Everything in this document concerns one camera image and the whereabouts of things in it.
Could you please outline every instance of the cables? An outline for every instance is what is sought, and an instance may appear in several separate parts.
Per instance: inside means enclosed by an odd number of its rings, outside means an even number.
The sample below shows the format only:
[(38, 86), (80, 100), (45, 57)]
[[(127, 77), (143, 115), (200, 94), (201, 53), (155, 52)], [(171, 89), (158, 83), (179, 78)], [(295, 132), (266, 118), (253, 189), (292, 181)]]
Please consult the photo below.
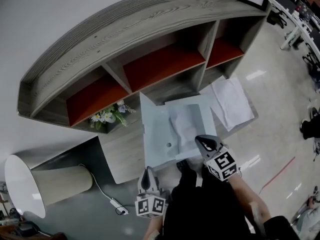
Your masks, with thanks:
[(242, 171), (241, 171), (241, 167), (239, 167), (239, 169), (238, 169), (238, 174), (239, 174), (239, 176), (242, 178)]
[[(80, 163), (78, 164), (78, 166), (83, 166), (85, 167), (86, 169), (88, 169), (84, 164)], [(99, 188), (100, 192), (110, 200), (110, 203), (115, 207), (115, 213), (117, 215), (127, 215), (129, 214), (129, 211), (125, 208), (125, 207), (135, 207), (134, 204), (126, 204), (126, 205), (121, 205), (116, 199), (114, 199), (113, 197), (107, 195), (100, 187), (100, 185), (98, 184), (97, 180), (96, 180), (96, 177), (94, 176), (94, 174), (89, 171), (95, 184), (97, 185), (97, 187)]]
[[(86, 169), (88, 169), (88, 168), (87, 168), (84, 164), (82, 164), (82, 163), (78, 164), (78, 166), (83, 166), (83, 167), (85, 167)], [(108, 198), (108, 199), (111, 201), (113, 198), (110, 197), (110, 196), (108, 196), (105, 192), (103, 192), (103, 190), (102, 190), (101, 187), (99, 186), (99, 184), (98, 184), (98, 182), (97, 182), (96, 177), (94, 176), (94, 174), (93, 174), (91, 171), (89, 171), (89, 172), (90, 172), (90, 174), (92, 175), (92, 177), (93, 177), (93, 179), (94, 179), (94, 182), (95, 182), (95, 184), (98, 186), (98, 188), (99, 188), (99, 190), (101, 191), (102, 195), (104, 195), (106, 198)]]

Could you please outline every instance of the white cardboard box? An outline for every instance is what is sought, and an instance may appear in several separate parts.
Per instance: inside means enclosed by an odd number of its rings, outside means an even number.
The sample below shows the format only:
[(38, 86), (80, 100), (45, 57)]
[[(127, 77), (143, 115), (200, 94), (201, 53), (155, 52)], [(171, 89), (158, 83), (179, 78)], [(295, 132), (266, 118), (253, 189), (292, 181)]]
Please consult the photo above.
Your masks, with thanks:
[(180, 136), (170, 120), (172, 109), (179, 106), (198, 105), (198, 123), (202, 124), (197, 135), (217, 135), (209, 102), (205, 96), (197, 95), (155, 105), (140, 92), (142, 124), (144, 126), (143, 143), (145, 167), (160, 166), (172, 160), (182, 160), (200, 155), (196, 144), (194, 148), (179, 151)]

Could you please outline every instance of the wooden bookshelf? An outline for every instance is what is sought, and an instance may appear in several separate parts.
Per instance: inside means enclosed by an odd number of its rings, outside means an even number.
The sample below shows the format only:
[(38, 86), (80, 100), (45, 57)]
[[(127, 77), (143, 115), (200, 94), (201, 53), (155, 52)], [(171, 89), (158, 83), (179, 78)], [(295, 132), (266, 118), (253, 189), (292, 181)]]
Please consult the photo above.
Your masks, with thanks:
[(245, 55), (245, 53), (236, 45), (232, 44), (224, 37), (214, 40), (210, 58), (206, 68), (212, 68), (224, 62), (231, 61)]
[(123, 66), (133, 92), (204, 63), (196, 48), (174, 43)]
[(70, 126), (76, 125), (127, 95), (126, 90), (111, 75), (103, 76), (66, 100)]

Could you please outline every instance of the white paper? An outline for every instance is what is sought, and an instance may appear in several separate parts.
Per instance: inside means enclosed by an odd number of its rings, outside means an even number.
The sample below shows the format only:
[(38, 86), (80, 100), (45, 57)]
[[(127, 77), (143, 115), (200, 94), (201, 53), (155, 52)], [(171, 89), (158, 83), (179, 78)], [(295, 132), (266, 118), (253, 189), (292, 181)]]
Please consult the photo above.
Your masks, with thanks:
[(173, 129), (178, 137), (179, 153), (196, 149), (195, 137), (206, 133), (199, 105), (170, 106), (168, 111)]
[[(226, 80), (226, 78), (224, 76), (221, 76), (215, 82), (223, 81), (223, 80)], [(205, 96), (208, 99), (208, 102), (209, 102), (209, 105), (210, 105), (211, 109), (216, 114), (216, 116), (219, 118), (219, 120), (223, 124), (224, 128), (226, 128), (226, 130), (228, 132), (231, 131), (234, 128), (234, 126), (229, 126), (227, 124), (224, 111), (222, 110), (222, 107), (220, 106), (220, 104), (219, 104), (219, 102), (217, 100), (217, 97), (216, 97), (216, 95), (214, 93), (212, 85), (209, 84), (207, 87), (202, 89), (200, 91), (200, 94)]]
[(228, 127), (237, 126), (255, 117), (238, 78), (216, 81), (211, 86)]

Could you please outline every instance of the desk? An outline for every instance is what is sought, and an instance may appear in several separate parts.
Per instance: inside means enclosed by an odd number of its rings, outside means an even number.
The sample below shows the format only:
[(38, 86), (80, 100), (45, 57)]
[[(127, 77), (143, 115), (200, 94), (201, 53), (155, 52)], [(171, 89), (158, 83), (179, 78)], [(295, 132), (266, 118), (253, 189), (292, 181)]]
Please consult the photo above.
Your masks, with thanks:
[[(201, 84), (201, 88), (204, 88), (209, 82), (213, 82), (212, 79), (217, 79), (220, 75), (213, 76), (217, 74), (212, 70), (210, 75), (206, 75), (206, 80)], [(161, 100), (156, 99), (159, 97), (159, 91), (153, 90), (148, 93), (144, 93), (155, 102), (157, 105), (162, 104), (164, 101), (176, 100), (185, 98), (186, 96), (176, 96), (175, 98), (170, 98), (170, 93), (172, 93), (172, 87), (170, 83), (166, 83), (167, 90), (161, 92)], [(187, 96), (197, 95), (198, 93), (189, 93)], [(220, 122), (216, 114), (212, 112), (215, 129), (217, 135), (223, 140), (230, 135), (236, 133), (243, 127), (250, 124), (252, 121), (258, 118), (257, 110), (255, 109), (252, 101), (246, 94), (249, 105), (252, 109), (254, 118), (250, 121), (237, 125), (231, 131), (227, 131), (223, 124)], [(120, 184), (140, 177), (141, 173), (145, 169), (145, 152), (144, 152), (144, 126), (141, 121), (141, 109), (140, 109), (140, 99), (139, 95), (133, 95), (130, 100), (125, 101), (130, 107), (136, 108), (136, 113), (129, 114), (126, 120), (129, 122), (128, 127), (121, 127), (118, 125), (112, 132), (108, 134), (98, 134), (100, 144), (108, 163), (110, 171), (112, 173), (115, 183)], [(168, 166), (169, 164), (175, 163), (175, 161), (170, 161), (166, 164), (160, 165), (154, 168), (155, 171), (160, 170)]]
[(290, 41), (296, 41), (300, 36), (304, 39), (305, 42), (307, 42), (312, 50), (314, 51), (316, 57), (318, 60), (320, 60), (320, 50), (314, 43), (313, 39), (310, 37), (310, 34), (308, 32), (308, 26), (304, 22), (302, 22), (299, 17), (295, 16), (294, 14), (290, 14), (288, 10), (286, 10), (280, 3), (278, 3), (276, 0), (269, 0), (270, 3), (272, 3), (275, 7), (283, 11), (289, 19), (295, 24), (295, 28), (292, 30), (292, 32), (289, 34), (287, 39), (284, 41), (284, 43), (280, 46), (281, 50), (283, 50)]

